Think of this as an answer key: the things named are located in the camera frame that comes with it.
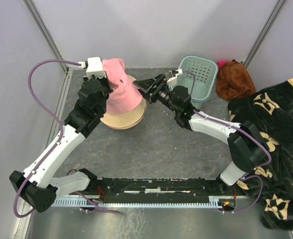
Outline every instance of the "pink cloth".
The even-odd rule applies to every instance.
[[[229,62],[229,61],[218,61],[218,62],[216,62],[216,64],[218,65],[218,70],[220,70],[221,67],[222,67],[226,62]]]
[[[142,95],[126,75],[124,61],[113,58],[103,60],[102,64],[113,89],[107,100],[107,112],[123,114],[133,110],[140,104]]]

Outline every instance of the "black blanket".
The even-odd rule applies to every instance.
[[[270,229],[293,231],[293,79],[265,88],[228,105],[231,120],[253,122],[267,141],[272,162],[251,174],[260,175],[263,191],[261,221]],[[251,197],[260,191],[257,178],[238,185]]]

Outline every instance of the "metal floor plate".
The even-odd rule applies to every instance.
[[[252,201],[238,199],[238,208]],[[291,232],[269,230],[260,222],[262,207],[223,215],[202,208],[110,208],[120,214],[51,207],[33,213],[25,239],[292,239]]]

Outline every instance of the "marble floor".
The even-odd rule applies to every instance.
[[[148,79],[170,69],[128,69],[137,80]],[[74,70],[64,106],[64,120],[78,99],[85,72]],[[201,110],[229,120],[227,102],[213,87]],[[136,126],[115,130],[100,123],[56,172],[57,177],[74,168],[87,168],[98,177],[126,178],[215,178],[229,164],[228,146],[208,135],[180,128],[174,114],[161,103],[148,104]]]

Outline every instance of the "laundry basket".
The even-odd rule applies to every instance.
[[[217,64],[214,61],[202,57],[186,56],[181,61],[179,68],[196,75],[191,102],[194,107],[200,109],[203,102],[210,97],[218,72]],[[193,75],[185,72],[177,78],[177,84],[175,86],[185,86],[190,94],[193,79]]]

